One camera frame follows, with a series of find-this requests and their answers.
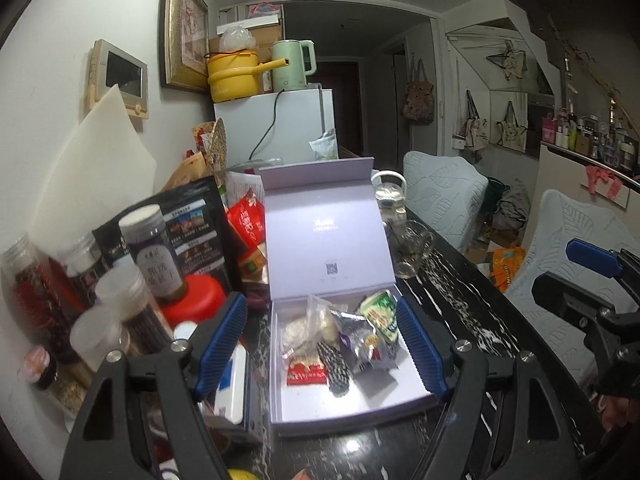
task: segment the kettle handle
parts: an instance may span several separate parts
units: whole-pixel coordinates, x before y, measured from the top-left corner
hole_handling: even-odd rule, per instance
[[[391,171],[391,170],[377,171],[376,173],[371,175],[371,183],[373,184],[374,179],[376,179],[377,177],[385,176],[385,175],[395,176],[395,177],[399,178],[400,180],[402,180],[402,194],[406,197],[406,180],[404,179],[404,176],[402,176],[397,171]]]
[[[302,59],[305,59],[304,49],[305,47],[309,50],[309,62],[311,63],[311,69],[305,70],[305,76],[313,75],[318,70],[318,66],[316,65],[316,49],[314,47],[314,42],[311,40],[301,40],[300,41],[300,50],[302,50]]]

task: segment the black marble table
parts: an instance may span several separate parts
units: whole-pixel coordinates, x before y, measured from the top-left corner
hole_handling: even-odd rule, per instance
[[[521,349],[532,351],[562,402],[577,452],[594,449],[602,427],[569,372],[509,300],[444,238],[437,237],[419,275],[398,280],[397,285],[408,301],[420,304],[430,316],[445,323],[456,338],[469,339],[493,354],[513,356]],[[372,418],[365,431],[281,438],[269,424],[268,314],[250,315],[244,338],[258,374],[264,444],[231,450],[225,456],[230,468],[251,471],[261,480],[290,480],[304,468],[315,480],[411,478],[446,407],[382,425]],[[495,405],[487,395],[467,463],[467,479],[479,474],[494,416]]]

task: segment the framed artwork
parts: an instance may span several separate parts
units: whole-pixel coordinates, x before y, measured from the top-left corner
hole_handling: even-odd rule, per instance
[[[204,0],[161,0],[159,59],[162,86],[207,92],[209,9]]]

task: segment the chair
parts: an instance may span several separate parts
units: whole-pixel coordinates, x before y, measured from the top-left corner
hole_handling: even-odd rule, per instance
[[[594,356],[582,342],[584,333],[536,305],[531,295],[533,281],[540,274],[551,271],[609,301],[616,307],[616,312],[631,312],[637,306],[615,280],[567,259],[565,249],[572,238],[604,249],[619,251],[625,248],[640,254],[640,244],[612,211],[576,202],[555,189],[547,189],[540,199],[540,216],[529,252],[505,296],[582,386],[595,372]]]
[[[408,152],[404,156],[406,206],[464,253],[488,185],[460,156]]]

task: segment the white teapot handle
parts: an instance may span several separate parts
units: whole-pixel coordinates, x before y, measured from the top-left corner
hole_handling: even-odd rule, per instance
[[[391,170],[383,170],[383,171],[378,171],[376,173],[374,173],[373,175],[371,175],[371,183],[373,184],[374,179],[376,179],[379,176],[395,176],[397,178],[399,178],[400,180],[402,180],[402,194],[406,197],[406,180],[404,179],[404,176],[402,176],[400,173],[398,173],[397,171],[391,171]]]

